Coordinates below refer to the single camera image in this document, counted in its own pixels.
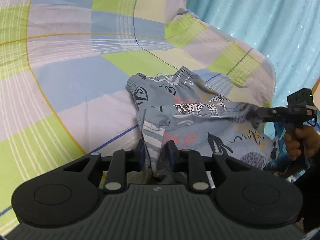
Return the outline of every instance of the light blue fabric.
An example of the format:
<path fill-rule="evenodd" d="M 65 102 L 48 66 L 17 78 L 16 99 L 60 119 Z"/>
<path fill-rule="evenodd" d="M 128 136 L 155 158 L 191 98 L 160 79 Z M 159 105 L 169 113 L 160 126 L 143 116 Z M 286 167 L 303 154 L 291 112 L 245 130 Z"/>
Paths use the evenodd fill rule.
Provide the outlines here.
<path fill-rule="evenodd" d="M 34 73 L 56 112 L 123 90 L 129 78 L 101 56 L 49 63 Z"/>
<path fill-rule="evenodd" d="M 116 13 L 92 10 L 92 33 L 117 33 L 119 15 Z M 133 33 L 133 17 L 121 16 L 121 21 L 127 24 L 121 26 L 123 33 Z M 135 34 L 140 36 L 164 39 L 164 23 L 141 18 L 134 19 Z"/>
<path fill-rule="evenodd" d="M 320 0 L 187 0 L 203 21 L 266 55 L 276 70 L 273 106 L 311 88 L 320 71 Z M 266 134 L 273 137 L 270 124 Z"/>

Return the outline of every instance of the printed fabric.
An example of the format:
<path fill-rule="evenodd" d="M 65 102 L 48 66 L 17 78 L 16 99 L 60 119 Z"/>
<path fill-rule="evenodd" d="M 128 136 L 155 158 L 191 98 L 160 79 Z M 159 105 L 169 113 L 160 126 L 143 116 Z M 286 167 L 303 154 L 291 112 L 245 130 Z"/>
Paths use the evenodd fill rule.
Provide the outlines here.
<path fill-rule="evenodd" d="M 185 67 L 172 76 L 136 74 L 128 80 L 128 89 L 138 107 L 146 163 L 155 177 L 176 180 L 164 150 L 169 140 L 178 149 L 196 150 L 202 156 L 227 153 L 260 169 L 270 158 L 273 144 L 258 129 L 257 106 L 229 101 Z"/>

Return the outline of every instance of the black handle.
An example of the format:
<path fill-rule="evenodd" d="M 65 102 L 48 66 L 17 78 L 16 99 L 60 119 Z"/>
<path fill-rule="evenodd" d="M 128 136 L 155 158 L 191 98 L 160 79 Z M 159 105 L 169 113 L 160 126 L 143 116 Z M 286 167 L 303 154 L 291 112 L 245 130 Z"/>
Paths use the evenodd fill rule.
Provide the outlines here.
<path fill-rule="evenodd" d="M 132 149 L 118 150 L 113 153 L 104 182 L 104 192 L 117 193 L 127 187 L 126 155 L 133 155 Z"/>
<path fill-rule="evenodd" d="M 188 158 L 189 189 L 195 193 L 209 193 L 210 183 L 200 153 L 190 149 L 182 149 L 180 155 Z"/>
<path fill-rule="evenodd" d="M 293 123 L 294 126 L 294 136 L 295 136 L 295 129 L 299 128 L 302 129 L 303 128 L 303 123 Z M 308 170 L 310 167 L 310 163 L 308 160 L 308 156 L 305 154 L 306 151 L 306 145 L 303 139 L 299 139 L 299 138 L 295 138 L 295 140 L 297 140 L 299 142 L 299 149 L 301 150 L 301 155 L 297 157 L 297 159 L 295 160 L 295 163 L 303 168 L 304 170 Z"/>

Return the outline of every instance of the white stripe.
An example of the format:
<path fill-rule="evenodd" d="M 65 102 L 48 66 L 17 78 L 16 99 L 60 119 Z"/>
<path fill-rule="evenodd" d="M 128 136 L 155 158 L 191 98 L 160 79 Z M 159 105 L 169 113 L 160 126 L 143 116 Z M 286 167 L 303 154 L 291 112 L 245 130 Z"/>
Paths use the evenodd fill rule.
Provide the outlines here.
<path fill-rule="evenodd" d="M 184 121 L 179 122 L 178 125 L 179 125 L 179 124 L 183 124 L 183 123 L 186 123 L 187 125 L 191 125 L 191 124 L 193 124 L 193 121 L 191 121 L 191 120 L 184 120 Z"/>
<path fill-rule="evenodd" d="M 20 19 L 20 18 L 22 18 L 22 10 L 20 10 L 19 19 Z M 20 50 L 17 49 L 16 52 L 17 52 L 17 56 L 18 56 L 17 58 L 20 58 L 20 59 L 23 58 L 23 55 L 19 55 L 20 52 L 21 52 Z M 19 98 L 19 101 L 20 101 L 20 104 L 21 104 L 21 96 L 20 96 L 20 93 L 19 93 L 19 91 L 18 91 L 17 83 L 16 83 L 16 78 L 15 78 L 16 75 L 17 75 L 16 72 L 13 71 L 12 79 L 13 79 L 13 81 L 14 81 L 14 83 L 15 83 L 16 91 L 17 91 L 18 98 Z M 8 84 L 9 84 L 11 94 L 13 95 L 13 91 L 12 91 L 12 87 L 11 87 L 11 82 L 10 82 L 9 80 L 7 80 L 6 83 L 7 83 L 7 86 L 8 86 Z M 15 122 L 15 124 L 16 124 L 17 130 L 19 131 L 19 132 L 18 132 L 18 135 L 19 135 L 20 140 L 21 140 L 21 142 L 22 142 L 22 145 L 23 145 L 23 147 L 24 147 L 24 149 L 25 149 L 25 151 L 26 151 L 26 153 L 27 153 L 27 157 L 28 157 L 28 159 L 29 159 L 29 161 L 30 161 L 30 163 L 31 163 L 31 165 L 32 165 L 32 167 L 33 167 L 36 175 L 39 175 L 40 173 L 44 173 L 44 171 L 42 170 L 42 168 L 41 168 L 41 166 L 40 166 L 37 158 L 36 158 L 35 155 L 34 155 L 34 152 L 33 152 L 32 148 L 31 148 L 31 146 L 30 146 L 30 143 L 29 143 L 29 141 L 28 141 L 28 139 L 27 139 L 27 136 L 26 136 L 26 134 L 25 134 L 25 130 L 24 130 L 24 128 L 22 127 L 22 124 L 21 124 L 21 121 L 20 121 L 18 112 L 17 112 L 17 110 L 16 110 L 16 105 L 15 105 L 15 101 L 14 101 L 14 100 L 13 100 L 13 105 L 14 105 L 14 109 L 15 109 L 15 114 L 16 114 L 17 119 L 18 119 L 19 127 L 18 127 L 17 122 L 16 122 L 16 120 L 15 120 L 15 115 L 13 114 L 14 122 Z M 24 140 L 23 140 L 23 138 L 22 138 L 22 136 L 21 136 L 21 132 L 23 133 L 23 137 L 24 137 L 24 139 L 26 140 L 26 143 L 27 143 L 27 145 L 28 145 L 29 151 L 30 151 L 30 153 L 31 153 L 32 156 L 33 156 L 33 159 L 36 161 L 37 168 L 36 168 L 35 164 L 33 163 L 32 158 L 30 157 L 29 151 L 27 150 L 27 147 L 26 147 L 26 145 L 25 145 L 25 142 L 24 142 Z"/>
<path fill-rule="evenodd" d="M 27 78 L 25 78 L 25 77 L 26 77 L 25 72 L 22 72 L 22 75 L 21 75 L 21 76 L 22 76 L 22 77 L 24 77 L 23 82 L 24 82 L 25 84 L 27 84 L 27 85 L 28 85 L 28 88 L 31 90 L 30 84 L 29 84 L 28 82 L 26 82 Z M 34 94 L 32 93 L 32 90 L 31 90 L 31 94 L 32 94 L 33 99 L 34 99 L 35 103 L 37 104 L 37 106 L 38 106 L 38 108 L 39 108 L 39 110 L 40 110 L 41 114 L 42 114 L 42 117 L 44 118 L 44 121 L 47 123 L 47 125 L 49 126 L 49 128 L 52 130 L 52 128 L 51 128 L 51 126 L 49 125 L 48 121 L 45 119 L 44 114 L 43 114 L 43 112 L 41 111 L 41 109 L 40 109 L 40 107 L 39 107 L 39 105 L 38 105 L 38 103 L 37 103 L 37 101 L 36 101 L 36 99 L 35 99 L 35 97 L 34 97 Z M 35 109 L 34 102 L 33 102 L 32 100 L 31 100 L 31 103 L 32 103 L 32 105 L 33 105 L 33 107 L 34 107 L 34 110 L 36 110 L 36 109 Z M 47 130 L 47 128 L 44 126 L 44 124 L 43 124 L 43 123 L 42 123 L 42 125 L 43 125 L 44 129 L 46 130 L 46 132 L 48 133 L 48 130 Z M 44 154 L 44 152 L 43 152 L 43 150 L 42 150 L 42 148 L 41 148 L 41 146 L 40 146 L 40 144 L 39 144 L 39 142 L 38 142 L 38 140 L 37 140 L 36 136 L 35 136 L 35 135 L 34 135 L 34 133 L 33 133 L 33 135 L 34 135 L 34 139 L 37 141 L 37 143 L 38 143 L 38 145 L 39 145 L 39 147 L 40 147 L 40 150 L 41 150 L 41 152 L 43 153 L 44 158 L 47 160 L 47 162 L 48 162 L 48 164 L 49 164 L 50 168 L 51 168 L 51 169 L 53 169 L 53 166 L 51 165 L 51 163 L 52 163 L 52 162 L 53 162 L 53 163 L 56 165 L 56 167 L 57 167 L 57 166 L 58 166 L 58 165 L 57 165 L 57 163 L 56 163 L 56 162 L 55 162 L 55 160 L 53 159 L 53 157 L 52 157 L 52 155 L 51 155 L 51 153 L 50 153 L 49 149 L 47 148 L 46 144 L 45 144 L 45 143 L 44 143 L 44 141 L 42 140 L 42 137 L 41 137 L 41 135 L 39 134 L 39 132 L 38 132 L 38 130 L 37 130 L 37 129 L 36 129 L 36 133 L 38 134 L 38 136 L 40 137 L 40 140 L 41 140 L 42 144 L 43 144 L 43 145 L 44 145 L 44 147 L 46 148 L 46 151 L 47 151 L 47 153 L 48 153 L 49 157 L 51 157 L 51 162 L 49 162 L 49 160 L 48 160 L 48 159 L 47 159 L 47 157 L 46 157 L 46 154 Z M 62 156 L 62 158 L 65 160 L 65 162 L 68 162 L 68 161 L 67 161 L 67 159 L 65 158 L 65 156 L 62 154 L 62 152 L 58 149 L 58 147 L 57 147 L 57 145 L 56 145 L 55 141 L 52 139 L 52 137 L 51 137 L 50 133 L 48 133 L 48 136 L 49 136 L 49 138 L 51 139 L 51 141 L 53 142 L 53 144 L 55 145 L 55 147 L 57 148 L 57 150 L 58 150 L 58 152 L 60 153 L 60 155 Z M 68 154 L 68 152 L 67 152 L 67 151 L 65 150 L 65 148 L 62 146 L 62 144 L 61 144 L 60 140 L 58 140 L 58 143 L 59 143 L 59 144 L 60 144 L 60 146 L 63 148 L 63 151 L 64 151 L 65 153 L 67 153 L 67 156 L 69 156 L 69 159 L 70 159 L 70 160 L 72 160 L 72 158 L 70 157 L 70 155 Z"/>
<path fill-rule="evenodd" d="M 12 78 L 13 78 L 13 79 L 16 79 L 16 78 L 17 78 L 17 74 L 14 73 L 13 76 L 12 76 Z M 41 150 L 43 156 L 47 159 L 47 157 L 46 157 L 46 155 L 44 154 L 42 148 L 40 148 L 40 150 Z M 51 162 L 49 162 L 48 160 L 47 160 L 47 162 L 48 162 L 49 166 L 51 167 L 51 169 L 53 169 L 53 167 L 52 167 L 52 165 L 51 165 Z"/>
<path fill-rule="evenodd" d="M 3 1 L 1 2 L 0 8 L 4 8 Z M 7 10 L 5 10 L 5 15 L 3 17 L 2 26 L 1 26 L 2 30 L 4 29 L 4 19 L 6 19 L 6 13 L 7 13 Z M 1 83 L 1 88 L 2 88 L 2 91 L 3 91 L 4 90 L 3 89 L 3 82 L 1 80 L 2 80 L 2 77 L 1 77 L 1 71 L 0 71 L 0 83 Z M 4 100 L 2 101 L 1 93 L 0 93 L 0 110 L 1 110 L 1 113 L 2 113 L 3 121 L 4 121 L 4 130 L 5 130 L 5 133 L 6 133 L 7 138 L 8 138 L 8 143 L 9 143 L 9 147 L 11 149 L 13 158 L 14 158 L 15 163 L 16 163 L 18 169 L 19 169 L 19 172 L 21 174 L 21 177 L 22 177 L 23 181 L 26 181 L 26 177 L 23 174 L 23 171 L 22 171 L 22 169 L 20 167 L 20 163 L 21 163 L 21 166 L 25 170 L 25 167 L 23 166 L 21 157 L 20 157 L 20 155 L 18 153 L 18 150 L 17 150 L 17 145 L 15 144 L 14 140 L 13 140 L 13 142 L 11 142 L 11 140 L 12 140 L 12 138 L 11 138 L 12 132 L 11 132 L 10 125 L 9 125 L 8 114 L 7 114 L 7 111 L 6 111 L 5 102 L 4 102 Z"/>
<path fill-rule="evenodd" d="M 157 170 L 156 163 L 153 162 L 153 161 L 151 161 L 151 169 L 152 169 L 153 172 L 156 172 L 156 170 Z"/>
<path fill-rule="evenodd" d="M 119 45 L 119 44 L 125 44 L 125 41 L 129 41 L 128 44 L 131 44 L 131 41 L 134 41 L 135 42 L 135 38 L 134 36 L 118 36 L 119 38 L 117 39 L 91 39 L 91 40 L 59 40 L 59 41 L 52 41 L 52 40 L 44 40 L 44 38 L 33 38 L 33 39 L 37 39 L 36 41 L 30 41 L 30 42 L 39 42 L 41 41 L 43 43 L 42 46 L 39 46 L 41 48 L 45 47 L 45 43 L 44 41 L 47 41 L 48 43 L 50 44 L 53 44 L 53 45 L 67 45 L 68 43 L 70 43 L 71 45 L 68 46 L 68 48 L 76 48 L 76 49 L 79 49 L 79 48 L 82 48 L 82 47 L 87 47 L 88 45 L 93 45 L 93 46 L 99 46 L 99 45 L 110 45 L 110 46 L 114 46 L 114 45 Z M 172 45 L 166 41 L 166 40 L 163 40 L 163 39 L 159 39 L 159 38 L 155 38 L 154 40 L 145 40 L 141 37 L 137 37 L 137 40 L 139 42 L 143 42 L 145 44 L 156 44 L 156 45 L 170 45 L 172 47 Z M 55 48 L 56 50 L 59 50 L 59 49 L 63 49 L 62 47 L 56 47 Z"/>
<path fill-rule="evenodd" d="M 155 150 L 151 149 L 151 148 L 148 148 L 148 153 L 149 153 L 149 156 L 150 157 L 153 157 L 155 159 L 158 159 L 159 158 L 159 152 L 156 152 Z"/>
<path fill-rule="evenodd" d="M 101 39 L 101 40 L 92 40 L 92 43 L 88 40 L 84 40 L 87 44 L 79 45 L 75 44 L 74 46 L 66 46 L 69 41 L 50 41 L 50 45 L 62 44 L 59 48 L 50 49 L 50 55 L 47 55 L 47 48 L 35 48 L 33 52 L 31 52 L 30 57 L 32 58 L 33 66 L 42 66 L 47 63 L 54 62 L 58 59 L 58 61 L 68 60 L 77 58 L 78 56 L 86 57 L 92 56 L 94 53 L 105 54 L 112 52 L 123 52 L 130 50 L 141 50 L 141 48 L 136 44 L 133 37 L 130 37 L 130 42 L 125 42 L 127 39 Z M 82 40 L 74 41 L 74 43 L 84 43 Z M 101 43 L 99 41 L 116 41 L 118 43 L 108 44 Z M 172 45 L 167 41 L 145 41 L 139 40 L 139 44 L 145 49 L 151 50 L 167 50 L 171 49 Z M 88 46 L 92 46 L 92 51 L 88 52 Z"/>
<path fill-rule="evenodd" d="M 22 91 L 22 90 L 21 90 L 21 86 L 20 86 L 19 82 L 16 82 L 16 79 L 15 79 L 15 78 L 13 78 L 13 81 L 14 81 L 14 84 L 15 84 L 15 87 L 16 87 L 16 90 L 17 90 L 17 94 L 18 94 L 18 98 L 19 98 L 20 105 L 22 106 L 21 96 L 20 96 L 20 93 L 18 92 L 17 84 L 18 84 L 18 86 L 19 86 L 19 88 L 20 88 L 20 91 Z M 23 111 L 23 114 L 24 114 L 25 119 L 28 121 L 28 117 L 27 117 L 26 112 L 25 112 L 25 109 L 27 109 L 26 104 L 25 104 L 25 108 L 22 107 L 21 109 L 22 109 L 22 111 Z M 25 139 L 25 141 L 26 141 L 26 143 L 27 143 L 28 149 L 27 149 L 27 147 L 26 147 L 25 144 L 24 144 L 24 140 L 23 140 L 23 139 L 21 138 L 21 136 L 20 136 L 20 133 L 21 133 L 21 132 L 22 132 L 23 137 L 24 137 L 24 139 Z M 24 128 L 22 127 L 21 123 L 20 123 L 20 131 L 18 132 L 18 134 L 19 134 L 19 136 L 20 136 L 20 139 L 21 139 L 21 141 L 22 141 L 23 147 L 24 147 L 25 150 L 26 150 L 28 159 L 29 159 L 29 161 L 31 162 L 32 167 L 33 167 L 36 175 L 40 175 L 40 174 L 44 173 L 44 170 L 42 169 L 40 163 L 38 162 L 38 158 L 36 158 L 35 153 L 34 153 L 33 149 L 31 148 L 31 145 L 30 145 L 30 143 L 29 143 L 29 140 L 28 140 L 28 138 L 27 138 L 27 136 L 26 136 L 25 130 L 24 130 Z M 29 152 L 30 152 L 31 155 L 33 156 L 33 159 L 34 159 L 35 162 L 36 162 L 37 168 L 35 167 L 33 161 L 31 160 L 31 157 L 30 157 L 30 155 L 29 155 Z"/>
<path fill-rule="evenodd" d="M 112 38 L 107 38 L 107 39 L 92 39 L 92 41 L 96 41 L 96 42 L 98 42 L 98 41 L 114 41 L 114 42 L 117 42 L 117 41 L 127 41 L 128 39 L 130 40 L 130 41 L 136 41 L 135 40 L 135 38 L 134 38 L 134 34 L 133 34 L 133 32 L 131 33 L 119 33 L 119 34 L 121 34 L 121 36 L 120 35 L 118 35 L 118 38 L 117 39 L 112 39 Z M 154 40 L 145 40 L 145 39 L 143 39 L 143 37 L 141 37 L 141 36 L 137 36 L 137 40 L 139 41 L 141 41 L 141 42 L 148 42 L 148 43 L 151 43 L 151 44 L 170 44 L 167 40 L 164 40 L 164 39 L 160 39 L 160 38 L 153 38 L 153 37 L 145 37 L 146 39 L 154 39 Z"/>
<path fill-rule="evenodd" d="M 15 81 L 15 77 L 16 77 L 17 75 L 16 75 L 16 71 L 14 71 L 13 72 L 13 80 Z M 10 84 L 10 82 L 8 81 L 7 82 L 7 87 L 8 87 L 8 84 L 9 84 L 9 86 L 10 86 L 10 91 L 12 92 L 12 88 L 11 88 L 11 84 Z M 27 149 L 26 149 L 26 146 L 25 146 L 25 144 L 24 144 L 24 141 L 23 141 L 23 139 L 21 138 L 21 135 L 20 135 L 20 139 L 21 139 L 21 141 L 22 141 L 22 143 L 23 143 L 23 146 L 24 146 L 24 148 L 25 148 L 25 150 L 26 150 L 26 152 L 27 152 L 27 155 L 28 155 L 28 151 L 27 151 Z"/>
<path fill-rule="evenodd" d="M 143 126 L 143 130 L 147 130 L 149 132 L 156 133 L 156 134 L 159 134 L 161 136 L 163 136 L 163 134 L 164 134 L 164 131 L 156 131 L 156 130 L 153 130 L 153 129 L 147 127 L 147 126 Z"/>
<path fill-rule="evenodd" d="M 193 115 L 193 114 L 174 114 L 173 117 L 177 118 L 177 119 L 181 119 L 181 118 L 187 118 L 191 115 Z"/>
<path fill-rule="evenodd" d="M 12 55 L 11 55 L 11 58 L 16 59 L 16 58 L 19 58 L 19 57 L 15 57 L 15 55 L 12 54 Z M 15 87 L 16 87 L 16 91 L 17 91 L 17 94 L 18 94 L 19 101 L 21 102 L 21 96 L 20 96 L 20 93 L 19 93 L 18 88 L 17 88 L 17 83 L 16 83 L 16 78 L 15 78 L 15 76 L 16 76 L 16 74 L 13 73 L 12 79 L 13 79 L 14 84 L 15 84 Z M 20 120 L 19 114 L 18 114 L 18 112 L 17 112 L 17 107 L 16 107 L 16 104 L 15 104 L 15 100 L 12 101 L 12 103 L 13 103 L 13 108 L 14 108 L 14 109 L 12 108 L 11 98 L 13 98 L 13 90 L 12 90 L 11 82 L 10 82 L 10 80 L 9 80 L 8 78 L 6 79 L 6 85 L 7 85 L 7 90 L 8 90 L 8 98 L 9 98 L 9 102 L 10 102 L 10 106 L 11 106 L 12 117 L 13 117 L 13 120 L 14 120 L 14 124 L 15 124 L 15 126 L 16 126 L 16 130 L 18 131 L 18 136 L 19 136 L 19 138 L 20 138 L 20 140 L 21 140 L 21 142 L 22 142 L 23 148 L 25 149 L 25 151 L 26 151 L 26 153 L 27 153 L 28 160 L 30 161 L 30 163 L 31 163 L 31 165 L 32 165 L 32 167 L 33 167 L 33 170 L 34 170 L 35 174 L 36 174 L 36 175 L 39 175 L 39 174 L 40 174 L 40 173 L 39 173 L 39 167 L 40 167 L 40 165 L 39 165 L 37 159 L 36 159 L 35 156 L 34 156 L 34 153 L 33 153 L 32 149 L 31 149 L 31 146 L 30 146 L 30 144 L 29 144 L 29 142 L 28 142 L 28 139 L 27 139 L 25 130 L 24 130 L 23 127 L 22 127 L 21 120 Z M 27 149 L 24 140 L 26 140 L 26 142 L 27 142 L 27 144 L 28 144 L 29 150 Z M 30 157 L 29 152 L 33 155 L 34 159 L 36 160 L 38 169 L 36 168 L 36 166 L 35 166 L 32 158 Z"/>
<path fill-rule="evenodd" d="M 144 121 L 143 122 L 143 126 L 146 126 L 148 128 L 151 128 L 152 130 L 156 130 L 156 131 L 164 131 L 165 129 L 162 127 L 157 127 L 154 124 L 148 122 L 148 121 Z"/>
<path fill-rule="evenodd" d="M 15 222 L 18 222 L 16 218 L 10 220 L 10 222 L 8 222 L 7 224 L 5 224 L 3 227 L 0 227 L 0 234 L 2 234 L 2 231 L 3 231 L 3 230 L 5 230 L 7 227 L 11 226 L 11 225 L 14 224 Z"/>
<path fill-rule="evenodd" d="M 146 143 L 150 143 L 151 145 L 153 145 L 155 147 L 161 148 L 161 142 L 159 140 L 157 140 L 151 136 L 148 136 L 146 134 L 143 135 L 143 138 Z"/>
<path fill-rule="evenodd" d="M 1 233 L 2 235 L 7 235 L 8 233 L 10 233 L 13 229 L 15 229 L 17 226 L 19 225 L 18 221 L 16 224 L 14 224 L 13 226 L 11 226 L 10 228 L 8 228 L 7 230 L 5 230 L 3 233 Z"/>
<path fill-rule="evenodd" d="M 228 90 L 229 90 L 230 88 L 232 88 L 232 84 L 227 84 L 227 85 L 225 86 L 225 90 L 223 90 L 223 91 L 221 92 L 221 94 L 224 95 L 224 96 L 226 96 L 225 94 L 228 92 Z"/>

